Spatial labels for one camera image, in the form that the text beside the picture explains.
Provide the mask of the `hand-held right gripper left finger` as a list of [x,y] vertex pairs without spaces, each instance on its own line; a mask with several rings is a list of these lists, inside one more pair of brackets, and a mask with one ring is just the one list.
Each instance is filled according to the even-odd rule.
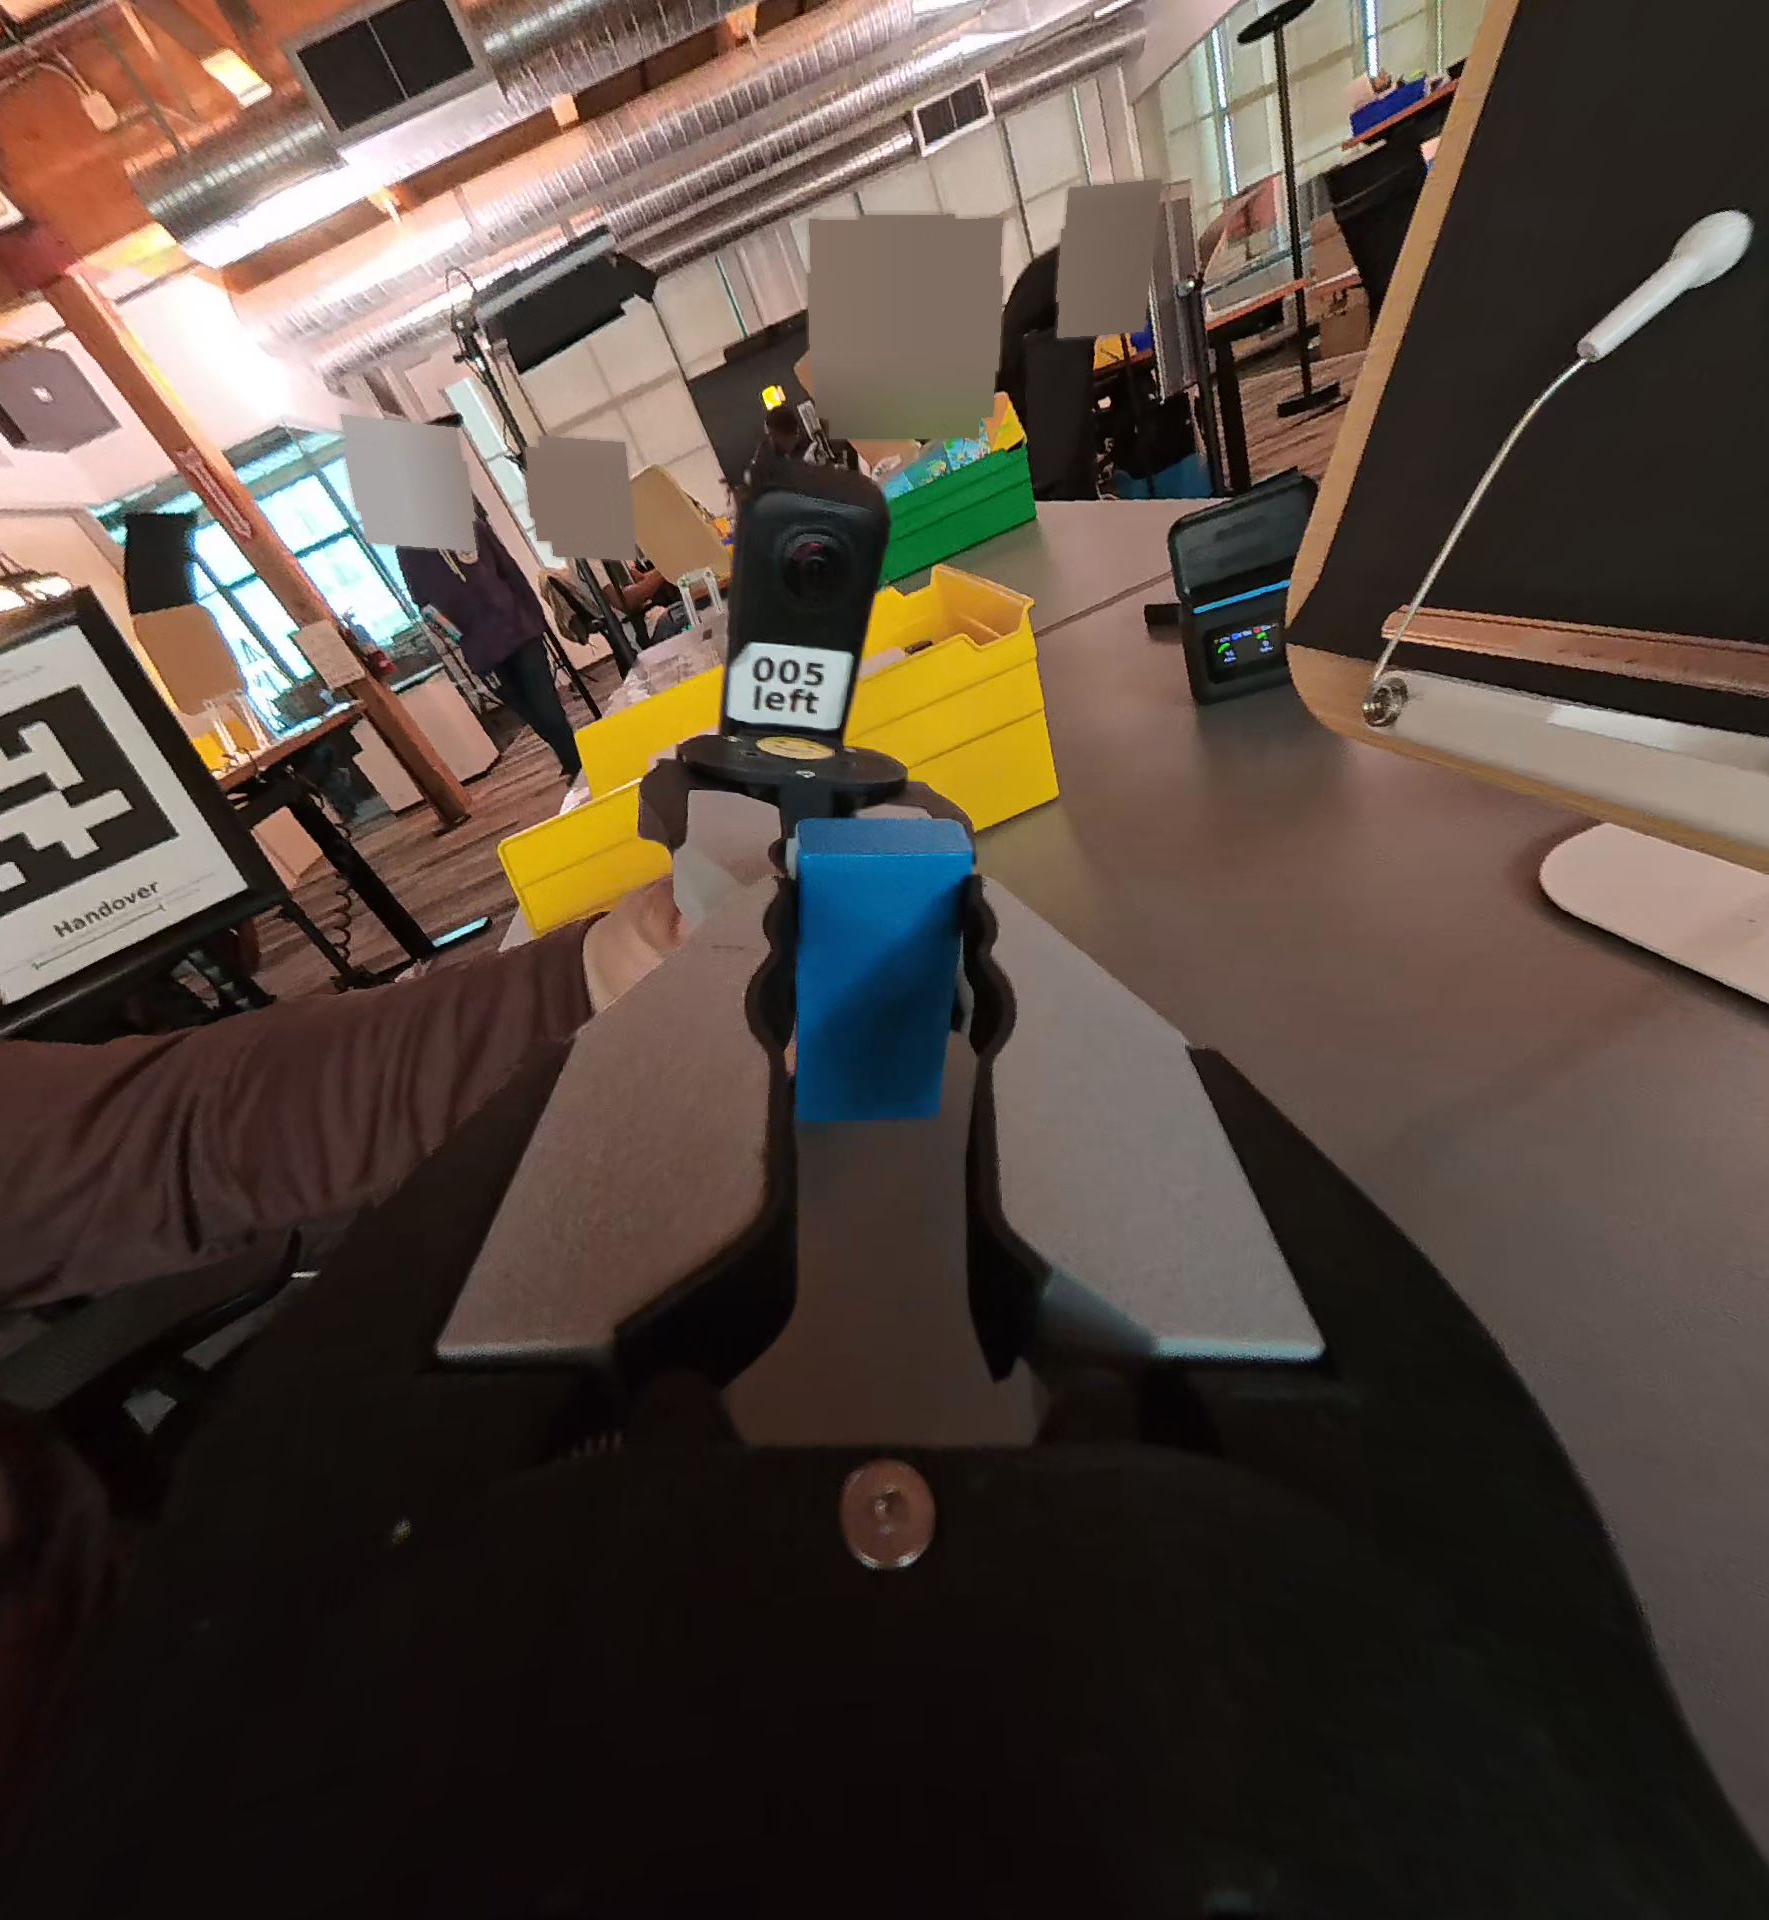
[[775,1343],[800,1292],[790,931],[783,884],[740,888],[583,1026],[441,1362],[728,1385]]

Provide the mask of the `blue rectangular block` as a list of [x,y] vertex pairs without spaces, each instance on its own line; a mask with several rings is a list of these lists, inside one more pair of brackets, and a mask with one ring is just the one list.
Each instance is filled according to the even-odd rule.
[[938,1118],[974,876],[947,818],[808,820],[798,833],[802,1126]]

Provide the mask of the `person's left forearm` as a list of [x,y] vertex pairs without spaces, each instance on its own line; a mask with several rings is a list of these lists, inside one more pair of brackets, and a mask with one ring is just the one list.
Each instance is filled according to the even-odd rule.
[[0,1316],[381,1204],[593,1017],[615,927],[160,1037],[0,1041]]

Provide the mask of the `person's left hand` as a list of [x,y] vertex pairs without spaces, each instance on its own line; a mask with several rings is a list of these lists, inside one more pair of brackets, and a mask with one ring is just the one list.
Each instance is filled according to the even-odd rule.
[[658,876],[592,922],[580,960],[590,1011],[603,1014],[686,943],[673,876]]

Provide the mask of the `shallow yellow plastic bin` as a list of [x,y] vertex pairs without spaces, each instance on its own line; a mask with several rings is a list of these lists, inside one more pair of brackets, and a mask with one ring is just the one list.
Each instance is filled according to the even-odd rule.
[[625,783],[500,843],[500,867],[532,938],[670,876],[670,851],[641,830],[641,788]]

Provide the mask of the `green plastic bin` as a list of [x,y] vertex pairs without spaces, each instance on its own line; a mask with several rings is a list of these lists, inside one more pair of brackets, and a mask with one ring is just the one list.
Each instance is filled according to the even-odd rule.
[[1001,444],[957,472],[888,496],[887,507],[890,536],[880,586],[897,587],[1035,521],[1029,443]]

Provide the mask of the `large yellow plastic bin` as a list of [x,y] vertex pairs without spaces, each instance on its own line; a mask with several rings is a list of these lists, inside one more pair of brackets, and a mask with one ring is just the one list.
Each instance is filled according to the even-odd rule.
[[[850,740],[901,760],[977,830],[1062,794],[1032,609],[1013,587],[938,565],[923,587],[883,587],[871,613]],[[580,733],[590,799],[641,781],[657,756],[711,733],[723,683],[715,664]]]

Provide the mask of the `black studio softbox light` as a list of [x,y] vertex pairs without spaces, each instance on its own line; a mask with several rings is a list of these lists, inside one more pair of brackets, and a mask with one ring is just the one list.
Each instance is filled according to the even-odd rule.
[[657,272],[609,248],[583,245],[481,289],[484,337],[516,374],[531,374],[619,320],[629,303],[653,303]]

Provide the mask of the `black device with small screen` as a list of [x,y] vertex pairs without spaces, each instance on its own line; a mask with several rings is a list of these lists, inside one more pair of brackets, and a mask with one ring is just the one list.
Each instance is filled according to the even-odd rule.
[[1289,681],[1287,595],[1319,483],[1300,470],[1176,519],[1165,557],[1197,707]]

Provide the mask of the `black floor stand pole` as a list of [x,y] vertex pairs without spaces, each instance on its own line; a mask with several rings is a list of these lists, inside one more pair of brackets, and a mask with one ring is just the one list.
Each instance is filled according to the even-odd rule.
[[1275,3],[1263,14],[1253,18],[1239,36],[1239,46],[1269,43],[1273,60],[1275,106],[1283,142],[1283,207],[1287,210],[1287,248],[1290,266],[1290,320],[1297,351],[1298,387],[1277,405],[1281,421],[1309,421],[1331,412],[1343,398],[1338,380],[1316,382],[1311,358],[1311,317],[1306,297],[1311,276],[1306,273],[1305,235],[1300,219],[1300,192],[1297,178],[1297,142],[1290,106],[1290,77],[1287,31],[1290,25],[1311,13],[1315,3]]

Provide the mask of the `small black studio light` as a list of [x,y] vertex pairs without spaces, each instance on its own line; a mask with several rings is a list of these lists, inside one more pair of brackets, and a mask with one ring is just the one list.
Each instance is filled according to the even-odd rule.
[[193,607],[197,586],[197,514],[128,514],[124,533],[124,592],[133,618]]

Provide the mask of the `framed marker tag sign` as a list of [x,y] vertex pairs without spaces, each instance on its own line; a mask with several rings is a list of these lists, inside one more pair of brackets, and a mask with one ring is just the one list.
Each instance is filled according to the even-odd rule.
[[93,1014],[288,902],[97,597],[0,612],[0,1040]]

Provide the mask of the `ceiling air vent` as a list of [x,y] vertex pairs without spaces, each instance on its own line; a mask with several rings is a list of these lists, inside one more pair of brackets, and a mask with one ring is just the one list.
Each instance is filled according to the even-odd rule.
[[279,46],[330,149],[356,156],[415,129],[507,106],[484,31],[459,3],[365,3]]

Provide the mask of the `black board with wooden edge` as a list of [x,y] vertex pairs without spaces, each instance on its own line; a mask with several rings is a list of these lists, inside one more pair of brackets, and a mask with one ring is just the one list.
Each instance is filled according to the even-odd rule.
[[[1394,613],[1527,405],[1688,227],[1744,259],[1527,430],[1360,718]],[[1488,4],[1287,597],[1335,734],[1769,875],[1769,4]]]

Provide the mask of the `silver ventilation duct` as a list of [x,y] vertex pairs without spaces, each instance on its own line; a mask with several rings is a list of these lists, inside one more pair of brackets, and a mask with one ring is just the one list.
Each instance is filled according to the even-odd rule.
[[615,245],[715,213],[890,114],[1023,62],[1118,42],[1133,60],[1143,4],[832,4],[757,46],[578,123],[457,182],[398,220],[237,292],[269,351],[311,355],[323,377],[359,374],[444,324],[464,279],[548,259],[587,235]]

